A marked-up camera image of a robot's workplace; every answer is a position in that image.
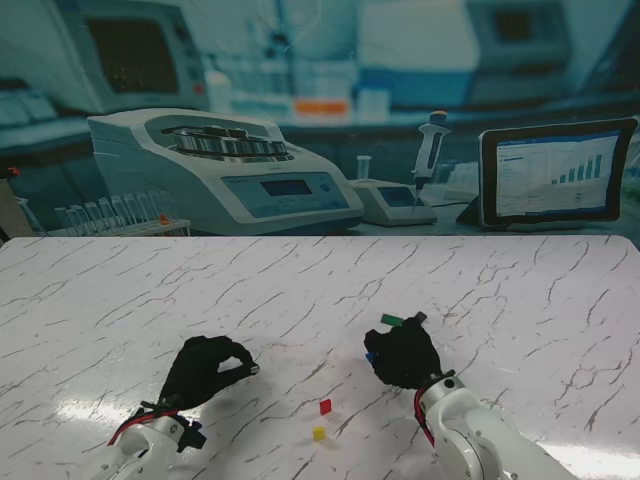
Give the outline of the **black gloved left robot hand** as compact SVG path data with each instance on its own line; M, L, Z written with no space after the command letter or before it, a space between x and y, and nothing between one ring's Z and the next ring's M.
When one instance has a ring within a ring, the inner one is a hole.
M227 336L191 337L169 370L159 404L178 411L196 408L259 370L249 351Z

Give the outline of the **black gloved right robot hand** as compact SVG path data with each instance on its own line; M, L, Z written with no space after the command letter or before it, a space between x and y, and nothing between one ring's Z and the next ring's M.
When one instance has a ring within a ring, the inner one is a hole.
M422 326L425 319L416 314L386 333L365 334L367 359L384 384L418 390L443 374L440 357Z

